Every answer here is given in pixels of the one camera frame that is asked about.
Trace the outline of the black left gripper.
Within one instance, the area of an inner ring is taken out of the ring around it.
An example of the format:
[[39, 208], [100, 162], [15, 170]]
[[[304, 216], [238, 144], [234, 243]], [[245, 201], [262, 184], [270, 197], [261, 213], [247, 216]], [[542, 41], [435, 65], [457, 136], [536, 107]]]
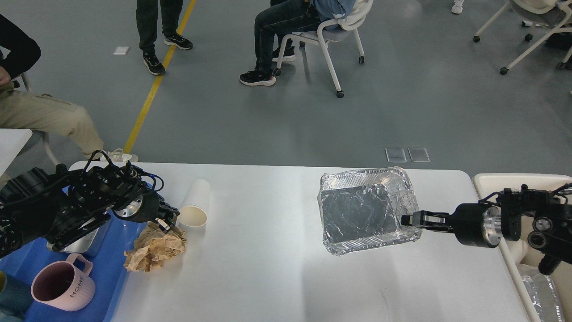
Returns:
[[163, 233], [169, 233], [175, 228], [180, 212], [164, 202], [157, 192], [149, 192], [137, 196], [123, 209], [114, 209], [114, 215], [121, 220], [137, 223], [154, 221]]

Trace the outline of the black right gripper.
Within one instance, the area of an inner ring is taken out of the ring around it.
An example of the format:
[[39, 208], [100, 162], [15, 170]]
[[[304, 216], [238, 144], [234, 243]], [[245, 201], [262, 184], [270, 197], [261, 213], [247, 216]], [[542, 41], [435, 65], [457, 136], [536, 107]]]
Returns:
[[456, 239], [466, 246], [494, 248], [502, 239], [499, 209], [482, 203], [460, 204], [452, 215], [430, 211], [402, 215], [402, 225], [442, 233], [450, 233], [452, 228]]

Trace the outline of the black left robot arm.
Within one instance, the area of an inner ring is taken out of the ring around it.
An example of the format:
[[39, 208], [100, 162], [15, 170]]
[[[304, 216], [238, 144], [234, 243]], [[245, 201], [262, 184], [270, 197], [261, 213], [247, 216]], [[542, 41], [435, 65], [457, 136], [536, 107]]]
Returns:
[[155, 189], [161, 178], [127, 162], [86, 165], [53, 174], [33, 168], [1, 189], [1, 256], [42, 237], [60, 251], [100, 228], [112, 216], [136, 223], [155, 222], [163, 232], [175, 226], [180, 212]]

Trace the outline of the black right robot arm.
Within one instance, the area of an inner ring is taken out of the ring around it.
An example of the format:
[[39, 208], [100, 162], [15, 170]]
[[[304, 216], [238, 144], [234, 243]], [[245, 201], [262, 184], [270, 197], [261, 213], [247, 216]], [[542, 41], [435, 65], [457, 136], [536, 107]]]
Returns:
[[521, 237], [522, 217], [532, 218], [532, 231], [526, 240], [544, 254], [538, 271], [551, 275], [561, 262], [571, 263], [571, 205], [562, 203], [571, 194], [567, 183], [552, 191], [522, 185], [520, 190], [504, 188], [477, 203], [463, 203], [455, 212], [417, 211], [401, 217], [402, 225], [435, 232], [452, 233], [466, 246], [494, 248], [502, 238]]

